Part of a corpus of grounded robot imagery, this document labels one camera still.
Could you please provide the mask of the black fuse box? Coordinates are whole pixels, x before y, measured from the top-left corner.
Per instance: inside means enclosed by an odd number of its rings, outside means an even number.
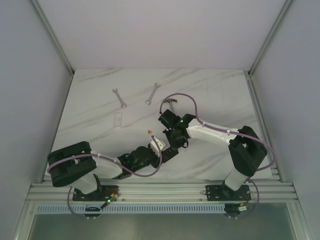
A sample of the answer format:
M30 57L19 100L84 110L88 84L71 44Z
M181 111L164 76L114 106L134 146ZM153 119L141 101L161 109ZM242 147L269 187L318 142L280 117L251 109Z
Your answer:
M162 155L162 163L168 162L170 159L174 158L176 155L179 154L179 151L176 148L169 147L165 150L161 151Z

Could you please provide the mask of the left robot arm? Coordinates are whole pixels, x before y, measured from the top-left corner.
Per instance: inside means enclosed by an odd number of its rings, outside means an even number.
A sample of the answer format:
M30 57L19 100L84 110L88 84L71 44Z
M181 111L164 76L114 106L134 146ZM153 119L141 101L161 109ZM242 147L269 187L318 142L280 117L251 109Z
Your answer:
M153 139L148 146L139 146L130 153L106 157L95 153L87 141L82 141L51 152L47 156L47 173L55 188L69 186L90 201L97 201L103 193L101 178L123 180L132 175L148 178L176 153Z

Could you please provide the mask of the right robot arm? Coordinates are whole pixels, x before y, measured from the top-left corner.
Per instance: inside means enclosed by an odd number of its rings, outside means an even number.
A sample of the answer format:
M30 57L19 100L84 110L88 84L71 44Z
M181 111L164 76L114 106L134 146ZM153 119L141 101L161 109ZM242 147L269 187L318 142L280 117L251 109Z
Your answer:
M187 148L190 139L206 141L227 147L233 168L221 185L206 188L209 201L250 200L249 188L244 183L251 178L267 156L267 148L249 126L241 129L222 128L214 124L200 123L195 115L179 117L169 109L158 121L164 125L169 148L163 151L162 158L170 160L178 149Z

